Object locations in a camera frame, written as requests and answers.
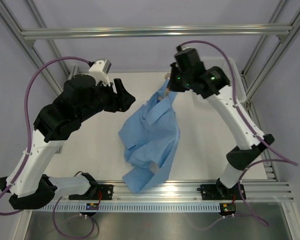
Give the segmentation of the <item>blue button-up shirt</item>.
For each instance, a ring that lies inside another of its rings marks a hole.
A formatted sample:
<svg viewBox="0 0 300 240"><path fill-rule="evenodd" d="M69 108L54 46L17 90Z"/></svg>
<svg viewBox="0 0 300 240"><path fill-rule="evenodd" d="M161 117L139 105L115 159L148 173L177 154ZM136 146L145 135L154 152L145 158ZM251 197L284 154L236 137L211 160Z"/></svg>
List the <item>blue button-up shirt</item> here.
<svg viewBox="0 0 300 240"><path fill-rule="evenodd" d="M124 159L133 167L122 179L133 193L160 185L170 176L180 139L173 109L176 96L165 81L118 132Z"/></svg>

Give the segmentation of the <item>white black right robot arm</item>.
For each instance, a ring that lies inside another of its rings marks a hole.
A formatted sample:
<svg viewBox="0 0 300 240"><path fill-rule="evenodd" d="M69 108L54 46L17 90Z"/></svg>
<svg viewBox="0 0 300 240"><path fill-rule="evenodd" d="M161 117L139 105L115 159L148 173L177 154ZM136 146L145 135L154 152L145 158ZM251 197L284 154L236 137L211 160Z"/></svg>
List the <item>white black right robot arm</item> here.
<svg viewBox="0 0 300 240"><path fill-rule="evenodd" d="M173 92L193 91L219 113L236 141L236 146L227 153L228 164L216 181L219 197L229 198L234 186L247 166L273 142L272 134L265 134L237 101L234 81L218 66L206 68L196 49L177 47L175 62L171 66L168 88Z"/></svg>

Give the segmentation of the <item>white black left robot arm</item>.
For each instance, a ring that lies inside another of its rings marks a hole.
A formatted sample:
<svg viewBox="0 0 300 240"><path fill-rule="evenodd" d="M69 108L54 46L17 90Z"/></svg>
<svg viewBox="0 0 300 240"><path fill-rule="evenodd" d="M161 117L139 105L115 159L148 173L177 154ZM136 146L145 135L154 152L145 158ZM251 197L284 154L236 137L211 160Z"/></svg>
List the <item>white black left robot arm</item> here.
<svg viewBox="0 0 300 240"><path fill-rule="evenodd" d="M34 121L30 152L24 153L19 175L0 178L0 189L8 187L9 203L14 210L36 210L54 198L68 196L71 200L92 200L98 195L99 184L89 174L74 177L51 177L44 173L59 147L82 123L105 111L126 112L136 98L114 79L109 86L87 74L67 80L63 92L39 112Z"/></svg>

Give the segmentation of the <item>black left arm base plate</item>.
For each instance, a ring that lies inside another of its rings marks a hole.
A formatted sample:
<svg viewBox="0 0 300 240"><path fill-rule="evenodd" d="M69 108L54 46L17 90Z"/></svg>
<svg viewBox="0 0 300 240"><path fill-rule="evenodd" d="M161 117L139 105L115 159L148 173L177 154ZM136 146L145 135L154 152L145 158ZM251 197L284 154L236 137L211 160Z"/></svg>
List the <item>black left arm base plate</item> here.
<svg viewBox="0 0 300 240"><path fill-rule="evenodd" d="M99 184L91 186L88 191L82 195L72 194L68 196L69 200L87 201L102 200L110 201L113 198L114 186L112 184Z"/></svg>

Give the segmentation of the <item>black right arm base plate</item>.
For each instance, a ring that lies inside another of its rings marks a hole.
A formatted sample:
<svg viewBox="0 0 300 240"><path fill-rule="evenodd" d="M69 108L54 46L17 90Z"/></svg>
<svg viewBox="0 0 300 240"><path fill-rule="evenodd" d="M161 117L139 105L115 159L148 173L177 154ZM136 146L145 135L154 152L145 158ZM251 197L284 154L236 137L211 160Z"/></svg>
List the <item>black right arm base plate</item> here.
<svg viewBox="0 0 300 240"><path fill-rule="evenodd" d="M238 184L232 188L226 188L223 185L214 184L201 184L197 189L200 192L201 198L204 201L232 201L232 200L246 200L245 188L242 184Z"/></svg>

